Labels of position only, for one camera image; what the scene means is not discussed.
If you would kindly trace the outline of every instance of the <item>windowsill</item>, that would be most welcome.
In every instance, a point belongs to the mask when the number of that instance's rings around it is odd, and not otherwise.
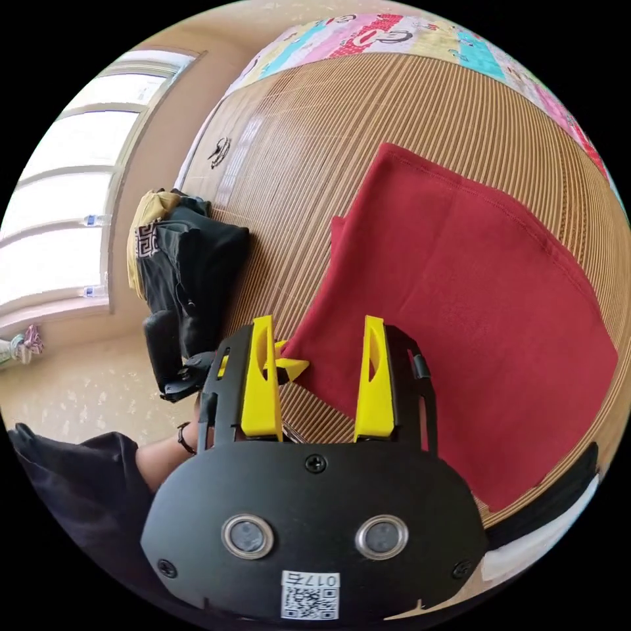
[[[11,314],[0,315],[0,338],[12,337],[23,332],[31,324],[44,324],[54,320],[77,316],[97,316],[110,312],[110,301],[103,298],[67,298],[46,304],[19,309]]]

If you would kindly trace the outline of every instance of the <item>water bottle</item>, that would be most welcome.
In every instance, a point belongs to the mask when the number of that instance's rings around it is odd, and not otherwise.
[[[86,215],[82,221],[88,227],[110,225],[109,215]]]
[[[107,295],[107,290],[102,285],[86,287],[83,290],[84,298],[104,298]]]

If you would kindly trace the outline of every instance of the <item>label sticker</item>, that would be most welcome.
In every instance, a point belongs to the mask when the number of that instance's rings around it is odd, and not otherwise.
[[[281,618],[337,620],[340,617],[340,575],[283,571]]]

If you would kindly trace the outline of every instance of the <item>window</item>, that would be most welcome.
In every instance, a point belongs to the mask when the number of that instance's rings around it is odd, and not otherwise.
[[[0,320],[52,302],[106,302],[110,217],[128,156],[192,60],[168,51],[126,53],[44,135],[0,225]]]

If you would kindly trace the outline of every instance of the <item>yellow cloth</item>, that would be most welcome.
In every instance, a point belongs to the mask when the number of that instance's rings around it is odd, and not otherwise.
[[[140,200],[136,214],[133,216],[127,238],[127,276],[129,288],[134,289],[141,300],[145,300],[145,292],[136,262],[136,229],[163,219],[179,204],[180,200],[181,196],[177,193],[149,191]]]

